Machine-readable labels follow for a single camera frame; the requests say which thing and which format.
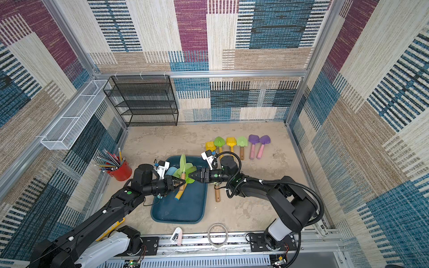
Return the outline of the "yellow shovel wooden handle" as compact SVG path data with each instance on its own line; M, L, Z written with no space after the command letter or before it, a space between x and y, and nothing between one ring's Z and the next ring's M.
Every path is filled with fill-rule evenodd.
M210 150L210 151L214 152L217 149L217 146L214 144L213 141L206 142L205 147L206 147L206 151Z

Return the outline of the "purple shovel long pink handle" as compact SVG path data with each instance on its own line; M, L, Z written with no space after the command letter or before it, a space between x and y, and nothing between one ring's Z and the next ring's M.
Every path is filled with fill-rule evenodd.
M250 160L254 160L255 158L255 147L256 144L259 143L260 137L258 135L249 135L248 141L251 143L251 149L250 149Z

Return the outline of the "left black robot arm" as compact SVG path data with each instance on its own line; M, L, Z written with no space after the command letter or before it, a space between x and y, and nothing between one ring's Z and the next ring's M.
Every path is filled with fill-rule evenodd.
M29 268L77 268L82 253L114 223L131 213L149 195L168 194L185 184L186 174L180 178L166 176L153 179L152 165L142 164L134 171L124 187L89 219L54 242L43 240L37 244L30 258Z

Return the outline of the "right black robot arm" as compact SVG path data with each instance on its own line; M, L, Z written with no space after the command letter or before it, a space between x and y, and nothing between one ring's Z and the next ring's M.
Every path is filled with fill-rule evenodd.
M188 177L204 184L225 183L228 198L255 197L269 201L278 217L264 231L268 250L279 250L287 236L300 234L305 227L323 218L325 206L322 198L290 176L279 180L257 179L241 171L242 162L235 153L226 151L211 157L213 161L208 167L198 169Z

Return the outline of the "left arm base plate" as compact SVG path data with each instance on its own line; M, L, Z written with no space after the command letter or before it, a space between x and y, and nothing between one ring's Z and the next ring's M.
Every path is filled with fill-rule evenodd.
M140 237L137 240L137 253L133 256L155 256L158 253L160 237Z

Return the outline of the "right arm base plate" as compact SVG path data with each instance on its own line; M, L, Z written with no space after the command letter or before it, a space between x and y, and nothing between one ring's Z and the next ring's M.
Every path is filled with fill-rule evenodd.
M282 240L277 241L269 233L249 232L246 234L245 239L250 243L252 252L297 250L298 241L292 234L286 235Z

